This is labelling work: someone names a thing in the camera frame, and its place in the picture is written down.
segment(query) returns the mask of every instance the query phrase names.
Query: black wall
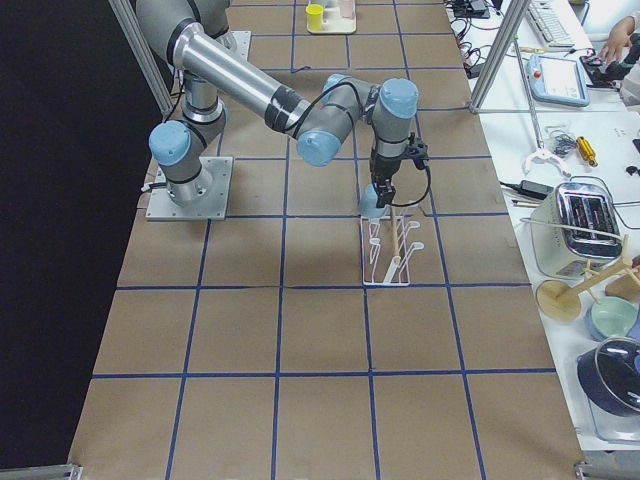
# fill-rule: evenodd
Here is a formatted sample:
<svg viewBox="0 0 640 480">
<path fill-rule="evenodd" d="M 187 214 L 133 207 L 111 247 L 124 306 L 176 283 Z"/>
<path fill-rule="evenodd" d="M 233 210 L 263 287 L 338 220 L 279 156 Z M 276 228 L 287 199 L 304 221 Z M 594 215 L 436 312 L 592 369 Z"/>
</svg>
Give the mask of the black wall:
<svg viewBox="0 0 640 480">
<path fill-rule="evenodd" d="M 66 463 L 160 112 L 107 0 L 2 0 L 0 86 L 0 468 Z"/>
</svg>

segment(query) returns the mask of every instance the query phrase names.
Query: tablet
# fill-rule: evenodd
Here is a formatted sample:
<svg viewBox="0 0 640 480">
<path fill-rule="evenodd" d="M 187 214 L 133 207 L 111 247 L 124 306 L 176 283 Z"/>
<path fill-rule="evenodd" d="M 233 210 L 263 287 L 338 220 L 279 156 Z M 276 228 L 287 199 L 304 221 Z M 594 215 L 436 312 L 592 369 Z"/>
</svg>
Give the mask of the tablet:
<svg viewBox="0 0 640 480">
<path fill-rule="evenodd" d="M 578 62 L 567 58 L 532 55 L 527 77 L 533 98 L 570 107 L 589 105 L 589 93 Z"/>
</svg>

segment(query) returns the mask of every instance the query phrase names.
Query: metal base plate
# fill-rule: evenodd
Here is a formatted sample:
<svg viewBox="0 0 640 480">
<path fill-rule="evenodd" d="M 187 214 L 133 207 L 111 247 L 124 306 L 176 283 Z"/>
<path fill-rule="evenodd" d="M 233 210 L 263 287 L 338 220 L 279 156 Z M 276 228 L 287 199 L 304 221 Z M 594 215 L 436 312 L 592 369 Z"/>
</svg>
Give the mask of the metal base plate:
<svg viewBox="0 0 640 480">
<path fill-rule="evenodd" d="M 249 46 L 251 45 L 251 31 L 232 31 L 233 38 L 236 39 L 238 48 L 236 53 L 249 61 Z"/>
<path fill-rule="evenodd" d="M 175 203 L 166 188 L 156 188 L 151 192 L 147 207 L 149 221 L 224 220 L 229 199 L 229 185 L 233 169 L 233 157 L 200 157 L 202 168 L 213 176 L 213 185 L 202 198 L 189 205 Z M 156 182 L 165 182 L 161 169 L 156 174 Z"/>
</svg>

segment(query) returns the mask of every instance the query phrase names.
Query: dark blue pot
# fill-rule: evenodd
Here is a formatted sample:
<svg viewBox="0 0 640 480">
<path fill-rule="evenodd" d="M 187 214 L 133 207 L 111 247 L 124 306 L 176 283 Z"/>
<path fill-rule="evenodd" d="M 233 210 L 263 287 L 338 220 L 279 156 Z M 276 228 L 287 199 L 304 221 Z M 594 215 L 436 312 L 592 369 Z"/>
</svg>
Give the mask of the dark blue pot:
<svg viewBox="0 0 640 480">
<path fill-rule="evenodd" d="M 578 380 L 602 410 L 620 417 L 640 415 L 640 342 L 606 339 L 578 357 Z"/>
</svg>

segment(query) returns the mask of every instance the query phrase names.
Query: person's hand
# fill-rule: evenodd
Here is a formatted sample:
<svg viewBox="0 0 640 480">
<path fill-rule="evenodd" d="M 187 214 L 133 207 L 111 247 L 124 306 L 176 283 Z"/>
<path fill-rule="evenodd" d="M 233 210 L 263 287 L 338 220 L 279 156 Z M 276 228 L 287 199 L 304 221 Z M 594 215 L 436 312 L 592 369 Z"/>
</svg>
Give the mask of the person's hand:
<svg viewBox="0 0 640 480">
<path fill-rule="evenodd" d="M 609 64 L 614 60 L 618 62 L 622 60 L 624 48 L 631 46 L 629 37 L 633 33 L 634 28 L 635 22 L 633 18 L 625 17 L 611 29 L 607 43 L 598 54 L 605 64 Z"/>
</svg>

